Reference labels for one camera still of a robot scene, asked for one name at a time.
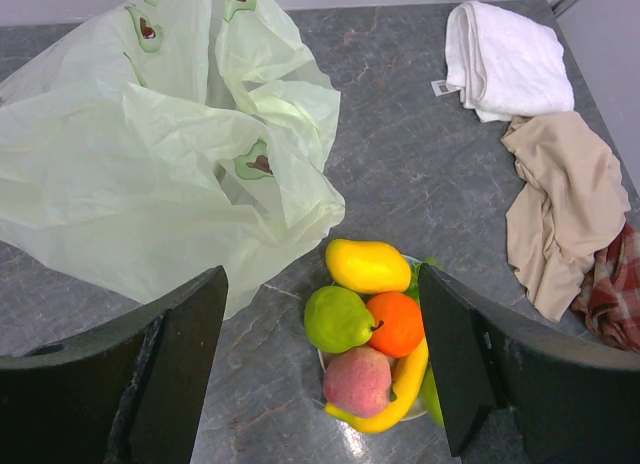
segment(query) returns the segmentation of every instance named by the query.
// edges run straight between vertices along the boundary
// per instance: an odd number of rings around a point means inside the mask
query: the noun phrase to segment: towel tag
[[[460,90],[457,87],[448,86],[446,81],[431,81],[431,87],[433,87],[433,92],[436,97],[442,96],[443,94],[451,94],[452,92]]]

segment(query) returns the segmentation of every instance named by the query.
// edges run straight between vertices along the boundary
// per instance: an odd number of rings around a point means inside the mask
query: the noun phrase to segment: red plaid fabric
[[[595,261],[571,310],[606,345],[640,352],[640,233],[627,222]]]

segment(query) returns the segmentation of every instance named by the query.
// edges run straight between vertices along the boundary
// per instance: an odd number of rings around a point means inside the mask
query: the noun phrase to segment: clear plate
[[[407,260],[409,264],[411,264],[412,267],[417,264],[420,264],[420,261],[414,257],[410,257],[410,256],[403,256],[403,257]],[[327,370],[327,366],[329,365],[331,360],[337,355],[338,354],[331,354],[329,352],[324,352],[318,349],[318,358],[320,359],[320,365],[322,366],[323,371]],[[389,364],[391,364],[391,369],[393,369],[397,359],[393,359],[391,357],[389,357],[388,359],[389,359]],[[420,396],[418,396],[418,398],[413,403],[413,406],[411,406],[411,409],[409,409],[409,412],[407,412],[407,415],[404,416],[402,420],[410,421],[411,419],[415,419],[416,417],[424,416],[426,413],[427,413],[427,410],[424,408],[422,404],[422,399],[420,399]]]

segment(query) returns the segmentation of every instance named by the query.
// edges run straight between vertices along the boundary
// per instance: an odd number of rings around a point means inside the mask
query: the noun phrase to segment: table
[[[559,32],[546,1],[500,5]],[[347,213],[331,237],[382,239],[411,256],[437,256],[476,291],[545,322],[506,260],[505,213],[523,181],[499,142],[505,124],[480,124],[457,94],[435,97],[431,88],[431,81],[446,75],[445,25],[453,7],[291,13],[320,69],[343,93],[326,174],[344,195]],[[0,80],[72,28],[0,29]],[[569,52],[565,62],[576,110],[611,145]],[[626,171],[624,184],[633,208],[628,217],[637,227],[639,199]],[[448,453],[444,431],[428,417],[366,436],[322,412],[322,371],[302,315],[307,297],[330,282],[325,246],[291,264],[260,289],[251,306],[224,323],[193,463],[458,462]],[[20,355],[135,306],[0,243],[0,354]],[[590,338],[572,315],[553,327]],[[517,447],[517,433],[502,425],[485,433],[493,447],[505,449],[504,456]],[[485,451],[480,446],[464,462],[482,462]]]

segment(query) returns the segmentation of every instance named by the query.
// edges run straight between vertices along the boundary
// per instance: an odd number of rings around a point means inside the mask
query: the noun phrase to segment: gray countertop
[[[545,1],[500,5],[558,31]],[[505,213],[523,182],[499,142],[505,124],[480,124],[457,94],[436,98],[431,89],[431,81],[445,77],[445,24],[453,7],[292,13],[320,69],[343,93],[326,174],[344,195],[347,213],[331,237],[386,240],[408,255],[437,256],[481,294],[545,322],[506,260]],[[0,30],[0,80],[72,28]],[[565,62],[576,110],[611,144],[568,52]],[[624,182],[633,208],[629,220],[637,227],[639,201],[626,172]],[[428,417],[368,436],[322,412],[322,371],[301,319],[306,298],[330,282],[322,251],[291,264],[224,323],[192,462],[457,462]],[[20,355],[134,307],[0,243],[0,354]],[[572,315],[553,327],[589,338]],[[496,429],[491,447],[511,446],[513,432]],[[478,452],[474,462],[498,462]]]

